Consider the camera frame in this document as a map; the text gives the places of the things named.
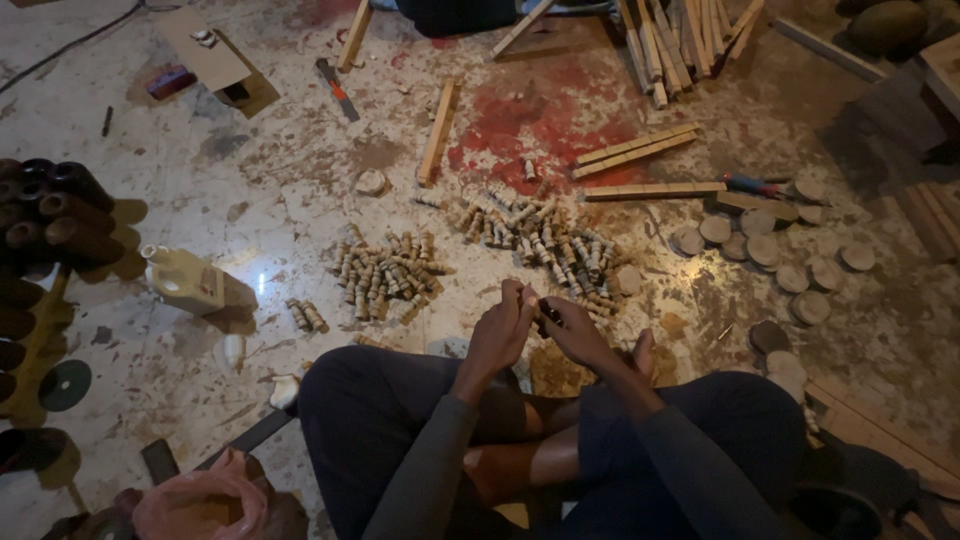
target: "black cable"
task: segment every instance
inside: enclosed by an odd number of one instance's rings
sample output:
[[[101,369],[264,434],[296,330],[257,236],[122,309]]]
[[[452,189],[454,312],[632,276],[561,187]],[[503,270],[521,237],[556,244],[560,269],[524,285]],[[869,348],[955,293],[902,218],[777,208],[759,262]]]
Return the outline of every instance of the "black cable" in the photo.
[[[189,0],[186,3],[186,5],[188,6],[193,5],[199,1],[200,0]],[[133,5],[133,8],[130,11],[120,15],[116,19],[113,19],[111,22],[107,23],[105,26],[102,26],[97,30],[94,30],[93,32],[87,34],[86,36],[70,41],[66,45],[62,46],[61,49],[55,52],[54,54],[48,56],[47,58],[35,63],[34,65],[31,65],[27,69],[24,69],[23,71],[14,75],[12,79],[10,79],[9,81],[6,81],[3,86],[0,86],[0,94],[6,92],[8,89],[11,88],[11,86],[26,79],[28,76],[30,76],[31,73],[37,71],[38,69],[40,69],[41,67],[49,63],[50,61],[59,58],[60,56],[63,55],[63,53],[69,51],[70,49],[73,49],[77,45],[90,41],[91,39],[95,38],[96,36],[99,36],[103,32],[106,32],[107,30],[113,28],[114,26],[120,24],[121,22],[129,19],[134,14],[136,14],[136,12],[140,8],[143,8],[148,12],[171,12],[173,10],[178,10],[182,8],[182,6],[174,6],[174,5],[150,6],[147,4],[147,0],[136,0],[136,4]]]

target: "white plastic jug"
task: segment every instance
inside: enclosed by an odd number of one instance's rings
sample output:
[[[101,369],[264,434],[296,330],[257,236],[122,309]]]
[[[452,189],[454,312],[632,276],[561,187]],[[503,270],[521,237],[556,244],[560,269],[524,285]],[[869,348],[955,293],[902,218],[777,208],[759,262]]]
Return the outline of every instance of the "white plastic jug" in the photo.
[[[197,315],[223,309],[224,271],[183,249],[146,245],[147,283],[164,304]]]

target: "grinding disc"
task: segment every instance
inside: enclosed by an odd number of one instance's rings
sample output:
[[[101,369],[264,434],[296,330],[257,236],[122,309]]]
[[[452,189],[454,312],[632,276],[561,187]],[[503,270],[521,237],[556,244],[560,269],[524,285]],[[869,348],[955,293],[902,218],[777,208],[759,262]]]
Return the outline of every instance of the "grinding disc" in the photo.
[[[680,227],[671,235],[673,245],[681,253],[694,256],[704,251],[704,238],[692,227]]]
[[[800,219],[804,220],[805,223],[810,225],[820,225],[824,220],[824,207],[811,207],[800,205],[797,208],[797,211],[800,213]]]
[[[73,407],[90,389],[90,367],[81,360],[67,360],[54,366],[40,382],[37,397],[40,405],[51,412]]]
[[[866,272],[876,264],[874,250],[861,242],[851,242],[840,248],[840,258],[853,270]]]
[[[762,321],[753,325],[750,328],[750,344],[765,355],[791,349],[790,337],[773,321]]]
[[[746,209],[740,214],[740,231],[748,238],[769,234],[777,226],[777,218],[765,209]]]
[[[843,284],[843,270],[829,258],[815,258],[810,262],[810,277],[813,282],[826,290],[833,290]]]
[[[727,257],[733,260],[747,260],[747,237],[743,233],[731,233],[730,239],[721,247]]]
[[[830,317],[830,301],[827,296],[808,290],[797,295],[790,303],[793,314],[808,325],[817,325]]]
[[[730,239],[730,221],[712,215],[700,224],[700,234],[711,244],[722,244]]]
[[[750,260],[764,267],[780,264],[780,248],[770,236],[751,236],[747,240],[747,255]]]
[[[792,293],[801,293],[810,287],[806,279],[806,272],[795,264],[784,264],[777,271],[777,284],[783,290]]]

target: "plastic bag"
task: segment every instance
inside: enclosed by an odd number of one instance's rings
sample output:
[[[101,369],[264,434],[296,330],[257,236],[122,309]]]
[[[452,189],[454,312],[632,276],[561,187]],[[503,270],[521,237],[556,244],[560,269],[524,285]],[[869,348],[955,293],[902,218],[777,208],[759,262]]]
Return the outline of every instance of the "plastic bag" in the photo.
[[[244,453],[227,448],[209,471],[173,477],[133,512],[142,540],[262,540],[265,487],[251,481]]]

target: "stained floor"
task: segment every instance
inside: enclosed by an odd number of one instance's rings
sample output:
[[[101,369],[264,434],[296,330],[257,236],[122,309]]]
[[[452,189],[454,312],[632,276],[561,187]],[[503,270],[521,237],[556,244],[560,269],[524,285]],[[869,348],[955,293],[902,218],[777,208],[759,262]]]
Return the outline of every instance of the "stained floor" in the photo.
[[[130,3],[67,0],[28,10],[0,4],[0,77]],[[465,245],[450,227],[455,212],[409,202],[430,130],[428,108],[445,77],[457,77],[463,91],[436,191],[451,202],[498,182],[529,193],[521,164],[534,159],[555,183],[551,196],[637,257],[643,290],[610,333],[629,343],[640,329],[654,329],[660,384],[750,361],[746,332],[769,318],[786,327],[811,373],[850,385],[894,422],[960,453],[960,279],[954,268],[927,261],[882,175],[858,169],[862,149],[831,136],[833,119],[866,83],[758,24],[736,65],[657,111],[637,93],[622,38],[599,19],[557,19],[553,33],[531,35],[518,45],[520,54],[490,64],[485,58],[506,30],[431,40],[397,13],[378,12],[361,49],[366,65],[342,77],[362,115],[351,124],[313,64],[339,54],[356,3],[195,6],[279,91],[279,100],[251,120],[200,85],[162,102],[149,97],[144,84],[179,62],[152,24],[155,15],[144,13],[0,96],[0,155],[85,163],[129,209],[121,220],[129,246],[184,248],[228,272],[236,289],[227,312],[197,318],[159,303],[135,258],[109,275],[71,279],[65,300],[75,317],[47,360],[81,359],[94,380],[79,405],[41,420],[69,433],[76,458],[65,476],[0,478],[5,537],[38,538],[59,517],[106,508],[126,487],[149,487],[139,451],[159,437],[182,470],[196,466],[269,413],[271,375],[296,373],[356,331],[405,351],[462,355],[500,280],[562,293],[511,252]],[[738,13],[745,2],[730,5]],[[785,15],[829,36],[843,25],[830,9],[825,0],[772,1],[761,22]],[[115,111],[103,138],[107,106]],[[579,202],[569,179],[576,155],[688,121],[706,128],[697,142],[587,185],[707,180],[725,170],[823,180],[835,206],[825,224],[777,233],[780,248],[802,263],[858,240],[873,246],[878,260],[870,272],[847,275],[826,324],[803,328],[791,320],[789,298],[749,265],[715,251],[691,259],[673,253],[669,234],[706,216],[697,201]],[[372,199],[351,192],[354,176],[367,168],[390,179],[389,193]],[[457,269],[441,278],[445,292],[409,326],[396,320],[401,306],[385,322],[359,323],[342,303],[328,266],[347,221],[377,242],[387,230],[430,230],[438,259]],[[291,296],[312,300],[330,332],[297,330],[283,305]],[[247,336],[239,374],[220,358],[225,331]],[[551,395],[576,394],[587,379],[536,338],[517,371],[528,389]],[[309,536],[331,538],[297,422],[254,454],[274,487],[300,501]]]

